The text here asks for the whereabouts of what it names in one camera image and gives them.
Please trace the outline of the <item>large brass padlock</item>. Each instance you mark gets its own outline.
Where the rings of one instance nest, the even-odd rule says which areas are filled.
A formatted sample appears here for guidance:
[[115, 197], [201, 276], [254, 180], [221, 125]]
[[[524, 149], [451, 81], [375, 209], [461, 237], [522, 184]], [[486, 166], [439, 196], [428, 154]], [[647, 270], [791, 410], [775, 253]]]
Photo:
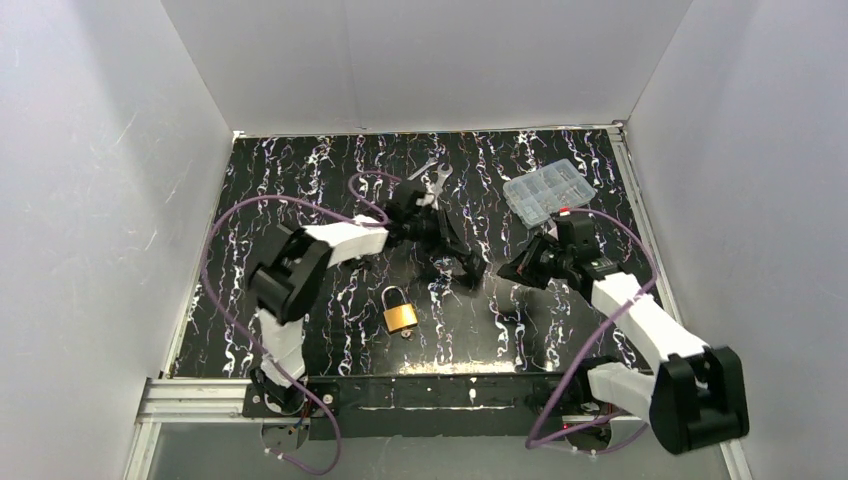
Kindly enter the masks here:
[[381, 292], [384, 321], [389, 334], [415, 328], [419, 321], [414, 306], [405, 290], [388, 286]]

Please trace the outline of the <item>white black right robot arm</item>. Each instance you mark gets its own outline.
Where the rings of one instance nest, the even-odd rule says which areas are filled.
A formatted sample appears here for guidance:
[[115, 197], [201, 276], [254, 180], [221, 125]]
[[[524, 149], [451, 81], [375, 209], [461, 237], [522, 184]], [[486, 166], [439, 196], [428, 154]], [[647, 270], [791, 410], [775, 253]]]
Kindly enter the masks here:
[[[728, 346], [712, 347], [688, 331], [660, 306], [650, 291], [659, 279], [651, 261], [646, 284], [606, 257], [595, 237], [600, 212], [564, 208], [552, 228], [537, 233], [499, 277], [527, 287], [546, 289], [553, 279], [565, 281], [605, 320], [576, 354], [548, 396], [525, 440], [528, 449], [606, 423], [628, 413], [639, 418], [669, 453], [680, 455], [746, 437], [750, 432], [743, 365]], [[589, 349], [616, 327], [648, 362], [642, 373], [614, 359], [589, 357]], [[614, 412], [584, 424], [540, 434], [566, 392], [578, 402], [614, 406]]]

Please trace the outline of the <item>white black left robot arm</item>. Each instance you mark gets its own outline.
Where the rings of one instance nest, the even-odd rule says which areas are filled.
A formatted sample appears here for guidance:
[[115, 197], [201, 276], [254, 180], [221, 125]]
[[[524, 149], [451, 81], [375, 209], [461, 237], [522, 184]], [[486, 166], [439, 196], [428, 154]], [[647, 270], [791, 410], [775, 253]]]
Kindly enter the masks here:
[[410, 241], [434, 258], [455, 258], [470, 286], [482, 280], [485, 260], [460, 239], [434, 191], [403, 180], [380, 208], [388, 218], [385, 225], [358, 215], [351, 222], [279, 226], [248, 269], [248, 294], [256, 305], [265, 350], [250, 378], [261, 395], [283, 410], [305, 399], [294, 385], [306, 376], [304, 318], [329, 268]]

